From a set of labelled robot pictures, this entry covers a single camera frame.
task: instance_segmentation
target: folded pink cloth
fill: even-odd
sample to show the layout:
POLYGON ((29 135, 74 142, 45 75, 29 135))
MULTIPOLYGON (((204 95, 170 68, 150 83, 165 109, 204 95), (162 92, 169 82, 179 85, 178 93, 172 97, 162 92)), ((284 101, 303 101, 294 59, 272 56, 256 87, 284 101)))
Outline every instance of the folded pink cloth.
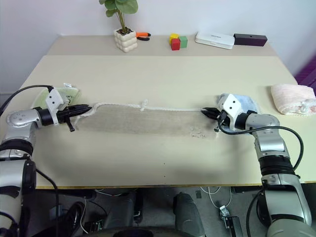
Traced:
POLYGON ((314 90, 305 85, 276 84, 271 87, 271 94, 277 110, 285 115, 316 114, 314 90))

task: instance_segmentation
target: black box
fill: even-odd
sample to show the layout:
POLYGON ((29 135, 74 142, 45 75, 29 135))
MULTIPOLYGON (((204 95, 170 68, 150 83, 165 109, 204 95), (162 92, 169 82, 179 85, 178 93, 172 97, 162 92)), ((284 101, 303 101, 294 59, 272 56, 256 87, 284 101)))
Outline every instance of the black box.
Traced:
POLYGON ((234 45, 264 46, 268 40, 266 36, 259 35, 234 34, 234 37, 234 45))

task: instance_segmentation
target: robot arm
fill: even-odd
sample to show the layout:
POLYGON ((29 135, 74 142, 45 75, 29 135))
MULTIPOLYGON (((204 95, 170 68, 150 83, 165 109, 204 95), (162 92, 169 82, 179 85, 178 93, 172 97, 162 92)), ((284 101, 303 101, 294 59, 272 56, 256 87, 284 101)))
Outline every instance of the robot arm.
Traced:
POLYGON ((35 131, 43 126, 67 123, 70 117, 91 109, 88 105, 65 106, 65 99, 52 89, 46 99, 48 109, 17 111, 6 118, 7 133, 0 144, 0 233, 18 232, 22 195, 36 187, 36 166, 32 161, 35 131))
MULTIPOLYGON (((278 119, 272 115, 259 115, 253 111, 243 113, 240 102, 232 94, 223 97, 219 104, 221 111, 216 108, 205 108, 202 111, 209 118, 218 120, 219 126, 229 126, 233 131, 279 126, 278 119)), ((267 226, 270 226, 267 236, 296 236, 295 231, 316 236, 310 228, 311 212, 299 177, 294 172, 278 129, 264 129, 250 134, 255 138, 255 150, 262 174, 263 192, 258 202, 260 213, 265 216, 267 226)))

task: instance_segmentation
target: table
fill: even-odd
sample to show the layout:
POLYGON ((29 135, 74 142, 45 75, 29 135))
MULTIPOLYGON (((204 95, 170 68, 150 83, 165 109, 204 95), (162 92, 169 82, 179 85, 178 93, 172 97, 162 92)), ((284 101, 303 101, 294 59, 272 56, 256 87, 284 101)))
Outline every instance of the table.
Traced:
MULTIPOLYGON (((194 43, 171 51, 167 37, 139 42, 133 52, 115 48, 112 37, 61 37, 22 87, 31 84, 81 90, 82 103, 110 102, 172 108, 215 107, 221 93, 252 97, 262 113, 278 117, 296 130, 305 143, 297 174, 316 182, 312 136, 316 117, 281 115, 270 93, 275 83, 296 81, 271 47, 234 46, 232 50, 194 43), (128 75, 118 74, 122 67, 128 75)), ((16 96, 1 117, 1 137, 9 111, 29 108, 39 89, 16 96)), ((296 138, 281 131, 292 163, 299 153, 296 138)), ((39 130, 34 151, 37 167, 61 189, 144 187, 160 185, 257 185, 260 166, 252 136, 219 134, 214 139, 171 136, 70 133, 66 126, 39 130)), ((37 188, 51 188, 38 177, 37 188)))

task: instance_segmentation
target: white wall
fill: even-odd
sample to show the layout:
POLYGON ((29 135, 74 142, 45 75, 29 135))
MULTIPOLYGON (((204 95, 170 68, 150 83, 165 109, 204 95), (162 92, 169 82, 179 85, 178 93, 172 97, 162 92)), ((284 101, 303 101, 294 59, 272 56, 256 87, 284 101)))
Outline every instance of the white wall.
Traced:
MULTIPOLYGON (((138 0, 128 26, 153 35, 263 34, 296 73, 316 52, 315 0, 138 0)), ((62 35, 110 35, 98 0, 0 0, 0 92, 16 90, 62 35)))

